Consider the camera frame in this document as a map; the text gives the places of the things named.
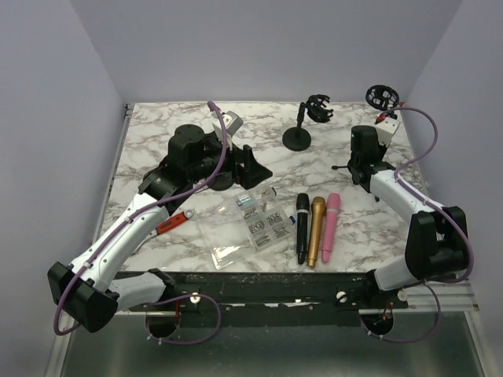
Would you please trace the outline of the black microphone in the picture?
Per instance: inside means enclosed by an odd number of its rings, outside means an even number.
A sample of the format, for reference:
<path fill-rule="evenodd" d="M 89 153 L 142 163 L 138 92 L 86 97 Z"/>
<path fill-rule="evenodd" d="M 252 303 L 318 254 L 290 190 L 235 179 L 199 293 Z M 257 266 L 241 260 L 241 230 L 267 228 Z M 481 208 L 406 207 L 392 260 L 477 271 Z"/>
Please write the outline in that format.
<path fill-rule="evenodd" d="M 296 254 L 299 265 L 306 261 L 307 256 L 309 206 L 309 196 L 306 193 L 300 193 L 296 198 Z"/>

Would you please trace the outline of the pink microphone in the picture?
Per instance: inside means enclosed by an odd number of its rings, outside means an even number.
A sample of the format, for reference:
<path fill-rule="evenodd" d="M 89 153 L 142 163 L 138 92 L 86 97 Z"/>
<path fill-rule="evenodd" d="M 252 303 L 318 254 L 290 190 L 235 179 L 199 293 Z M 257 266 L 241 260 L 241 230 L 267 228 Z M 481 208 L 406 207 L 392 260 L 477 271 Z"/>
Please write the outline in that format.
<path fill-rule="evenodd" d="M 321 246 L 321 260 L 323 263 L 328 263 L 331 257 L 339 211 L 340 195 L 334 192 L 330 193 L 326 202 L 325 231 Z"/>

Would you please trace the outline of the black clip microphone stand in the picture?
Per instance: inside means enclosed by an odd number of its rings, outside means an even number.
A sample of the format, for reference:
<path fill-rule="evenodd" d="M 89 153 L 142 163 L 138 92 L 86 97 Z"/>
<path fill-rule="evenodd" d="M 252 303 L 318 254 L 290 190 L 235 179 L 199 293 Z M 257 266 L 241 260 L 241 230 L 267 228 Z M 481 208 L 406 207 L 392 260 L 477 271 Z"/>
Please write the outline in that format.
<path fill-rule="evenodd" d="M 207 184 L 207 187 L 213 191 L 221 192 L 230 189 L 233 185 L 234 181 L 231 175 L 219 174 L 216 178 L 214 178 L 210 183 Z"/>

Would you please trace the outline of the gold microphone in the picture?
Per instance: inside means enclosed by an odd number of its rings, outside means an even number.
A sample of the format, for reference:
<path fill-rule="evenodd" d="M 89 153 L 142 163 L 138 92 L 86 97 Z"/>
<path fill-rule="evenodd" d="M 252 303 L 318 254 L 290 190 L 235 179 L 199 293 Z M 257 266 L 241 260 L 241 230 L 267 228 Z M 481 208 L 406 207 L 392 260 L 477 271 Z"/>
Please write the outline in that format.
<path fill-rule="evenodd" d="M 321 239 L 321 226 L 325 214 L 326 203 L 321 196 L 314 197 L 311 203 L 310 239 L 307 254 L 307 266 L 314 268 L 318 260 L 318 248 Z"/>

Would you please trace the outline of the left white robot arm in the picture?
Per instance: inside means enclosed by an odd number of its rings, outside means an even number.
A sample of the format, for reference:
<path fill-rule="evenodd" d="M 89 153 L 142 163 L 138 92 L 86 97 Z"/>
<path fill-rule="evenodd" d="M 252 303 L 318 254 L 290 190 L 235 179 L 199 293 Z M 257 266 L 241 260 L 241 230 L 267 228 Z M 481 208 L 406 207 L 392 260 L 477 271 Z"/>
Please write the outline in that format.
<path fill-rule="evenodd" d="M 57 304 L 54 332 L 69 333 L 59 327 L 62 313 L 93 333 L 121 310 L 141 304 L 168 309 L 174 301 L 168 279 L 150 270 L 118 280 L 116 274 L 123 263 L 197 191 L 197 182 L 213 185 L 225 178 L 230 185 L 252 189 L 272 175 L 255 159 L 250 146 L 238 148 L 196 125 L 179 126 L 168 142 L 167 155 L 145 174 L 138 192 L 112 227 L 71 263 L 56 262 L 49 269 L 50 290 Z"/>

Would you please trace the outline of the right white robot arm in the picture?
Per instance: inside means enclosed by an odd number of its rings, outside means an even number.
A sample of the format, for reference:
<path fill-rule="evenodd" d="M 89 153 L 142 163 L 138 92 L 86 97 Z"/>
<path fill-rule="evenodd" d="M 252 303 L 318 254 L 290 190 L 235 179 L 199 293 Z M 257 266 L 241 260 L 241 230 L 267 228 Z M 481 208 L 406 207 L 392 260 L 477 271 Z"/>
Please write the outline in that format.
<path fill-rule="evenodd" d="M 383 161 L 386 151 L 379 144 L 375 127 L 351 128 L 351 157 L 347 167 L 353 183 L 384 201 L 409 223 L 404 255 L 365 275 L 362 300 L 373 308 L 387 302 L 390 291 L 466 271 L 471 262 L 464 211 L 444 207 L 396 179 L 395 168 Z"/>

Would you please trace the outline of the black tripod microphone stand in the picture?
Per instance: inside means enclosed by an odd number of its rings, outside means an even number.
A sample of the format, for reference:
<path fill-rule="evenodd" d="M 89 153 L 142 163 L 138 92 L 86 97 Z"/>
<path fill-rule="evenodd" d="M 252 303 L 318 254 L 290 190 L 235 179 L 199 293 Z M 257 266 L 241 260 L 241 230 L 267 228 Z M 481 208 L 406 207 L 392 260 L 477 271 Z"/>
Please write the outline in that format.
<path fill-rule="evenodd" d="M 366 91 L 365 100 L 367 104 L 369 104 L 372 108 L 379 110 L 380 114 L 395 113 L 393 111 L 393 108 L 399 106 L 398 93 L 391 87 L 385 85 L 371 86 Z M 384 146 L 381 146 L 378 143 L 377 132 L 376 129 L 374 128 L 374 125 L 373 126 L 359 125 L 351 127 L 351 152 L 357 151 L 359 149 L 364 148 L 371 149 L 375 147 L 384 147 Z M 332 166 L 332 169 L 333 170 L 347 169 L 349 171 L 349 161 L 345 166 L 335 165 Z M 387 163 L 386 170 L 393 170 L 393 169 L 394 167 L 390 163 Z M 361 186 L 367 193 L 371 193 L 370 183 L 368 185 L 359 185 L 359 186 Z"/>

